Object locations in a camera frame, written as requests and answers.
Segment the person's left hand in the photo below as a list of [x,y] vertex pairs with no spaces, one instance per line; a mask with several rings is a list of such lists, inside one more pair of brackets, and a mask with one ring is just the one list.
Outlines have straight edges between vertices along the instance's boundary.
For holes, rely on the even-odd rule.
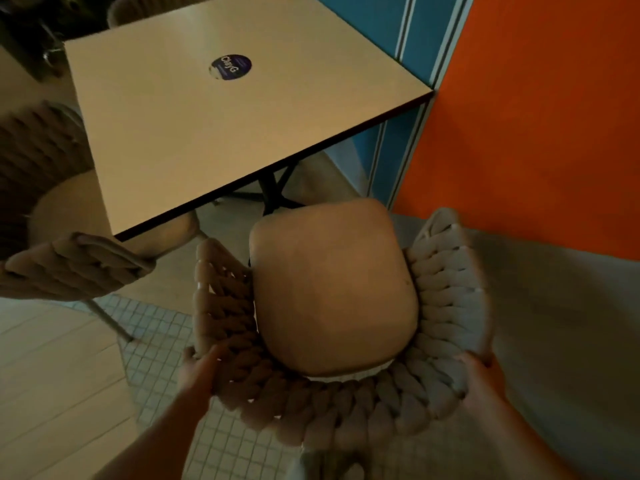
[[216,380],[216,376],[200,375],[200,358],[202,356],[196,353],[194,346],[188,346],[183,350],[177,388],[178,398],[200,415],[209,409]]

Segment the person's right hand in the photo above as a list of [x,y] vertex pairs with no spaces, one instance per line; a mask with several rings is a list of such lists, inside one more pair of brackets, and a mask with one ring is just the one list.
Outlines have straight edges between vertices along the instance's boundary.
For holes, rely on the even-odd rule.
[[464,406],[480,422],[485,422],[496,416],[508,403],[504,373],[496,356],[491,355],[483,362],[490,368],[487,376],[469,376],[465,370],[468,389],[463,399]]

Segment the person's right forearm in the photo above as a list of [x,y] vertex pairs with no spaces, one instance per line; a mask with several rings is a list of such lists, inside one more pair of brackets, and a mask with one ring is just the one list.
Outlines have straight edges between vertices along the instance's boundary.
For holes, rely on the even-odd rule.
[[464,401],[494,447],[509,480],[580,480],[503,397]]

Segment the person's left forearm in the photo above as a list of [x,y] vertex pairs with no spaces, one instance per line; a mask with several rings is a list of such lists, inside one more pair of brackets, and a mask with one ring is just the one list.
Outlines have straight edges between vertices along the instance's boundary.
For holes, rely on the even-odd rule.
[[209,409],[210,392],[190,388],[178,393],[160,418],[92,480],[182,480],[196,428]]

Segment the beige seat cushion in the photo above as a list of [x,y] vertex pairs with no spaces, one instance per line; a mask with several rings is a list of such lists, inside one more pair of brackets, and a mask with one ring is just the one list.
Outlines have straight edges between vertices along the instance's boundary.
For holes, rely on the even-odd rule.
[[418,328],[419,301],[390,215],[371,198],[261,218],[250,232],[259,334],[309,377],[395,358]]

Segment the black metal table base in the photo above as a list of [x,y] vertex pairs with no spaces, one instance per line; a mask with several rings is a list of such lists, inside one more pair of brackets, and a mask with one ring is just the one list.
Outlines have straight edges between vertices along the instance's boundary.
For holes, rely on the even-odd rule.
[[[292,177],[298,163],[292,163],[284,168],[280,179],[276,179],[276,174],[271,169],[265,168],[255,171],[248,176],[242,177],[235,182],[226,185],[228,192],[218,195],[220,198],[235,198],[251,202],[262,203],[264,206],[263,216],[274,213],[277,209],[299,209],[305,207],[304,203],[291,200],[284,196],[283,190],[289,179]],[[260,193],[241,191],[240,188],[257,182],[260,186]]]

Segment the round dark blue sticker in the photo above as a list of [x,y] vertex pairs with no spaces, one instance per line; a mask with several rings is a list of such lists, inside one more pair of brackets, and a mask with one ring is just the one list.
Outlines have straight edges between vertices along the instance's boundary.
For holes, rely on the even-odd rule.
[[218,80],[237,80],[252,69],[252,61],[245,55],[222,55],[209,65],[209,74]]

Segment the dark furniture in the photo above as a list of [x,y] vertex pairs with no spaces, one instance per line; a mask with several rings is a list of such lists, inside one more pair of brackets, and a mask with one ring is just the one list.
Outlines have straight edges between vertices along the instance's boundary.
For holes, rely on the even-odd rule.
[[0,0],[0,47],[36,81],[60,77],[64,42],[107,29],[115,0]]

